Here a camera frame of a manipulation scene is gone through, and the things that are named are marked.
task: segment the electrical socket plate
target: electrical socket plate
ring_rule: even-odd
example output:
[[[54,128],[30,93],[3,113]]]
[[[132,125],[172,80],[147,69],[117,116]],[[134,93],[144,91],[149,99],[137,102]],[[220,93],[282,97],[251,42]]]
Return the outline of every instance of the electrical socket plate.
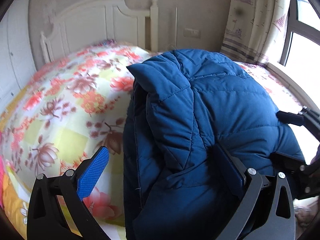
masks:
[[[194,29],[190,29],[190,28],[184,28],[183,29],[183,36],[200,39],[201,32],[199,30],[194,30]]]

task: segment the headboard panel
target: headboard panel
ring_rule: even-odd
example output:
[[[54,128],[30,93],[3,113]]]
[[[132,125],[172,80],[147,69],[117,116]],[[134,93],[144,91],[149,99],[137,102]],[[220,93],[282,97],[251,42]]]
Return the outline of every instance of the headboard panel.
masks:
[[[146,47],[146,17],[150,18],[150,44],[158,51],[158,6],[150,10],[131,10],[124,0],[83,0],[57,15],[48,36],[41,32],[41,47],[46,63],[104,39],[127,41]]]

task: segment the curtain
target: curtain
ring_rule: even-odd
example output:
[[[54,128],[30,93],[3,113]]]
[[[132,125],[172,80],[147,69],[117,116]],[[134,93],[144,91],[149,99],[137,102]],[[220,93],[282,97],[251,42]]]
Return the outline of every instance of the curtain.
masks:
[[[265,67],[280,60],[290,0],[231,0],[221,53]]]

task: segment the wall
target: wall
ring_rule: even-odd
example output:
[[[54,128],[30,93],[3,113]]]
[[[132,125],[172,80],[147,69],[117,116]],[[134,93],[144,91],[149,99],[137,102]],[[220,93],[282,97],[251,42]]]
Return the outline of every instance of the wall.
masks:
[[[32,52],[37,69],[44,64],[40,47],[40,31],[51,32],[48,17],[44,16],[46,5],[54,5],[56,13],[80,0],[30,0],[29,31]],[[131,9],[145,9],[151,0],[127,0]],[[198,48],[209,51],[220,50],[228,19],[230,0],[158,0],[159,6],[159,50],[171,49],[174,43],[175,7],[179,10],[178,48]],[[201,38],[183,36],[183,28],[201,31]]]

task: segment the blue puffer jacket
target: blue puffer jacket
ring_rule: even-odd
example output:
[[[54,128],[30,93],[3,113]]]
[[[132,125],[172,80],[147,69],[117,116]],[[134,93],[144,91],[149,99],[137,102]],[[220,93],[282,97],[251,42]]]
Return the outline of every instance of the blue puffer jacket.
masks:
[[[124,127],[128,240],[207,239],[226,222],[236,198],[212,159],[217,141],[265,175],[274,175],[271,152],[303,160],[268,93],[224,55],[175,50],[128,70],[135,76]]]

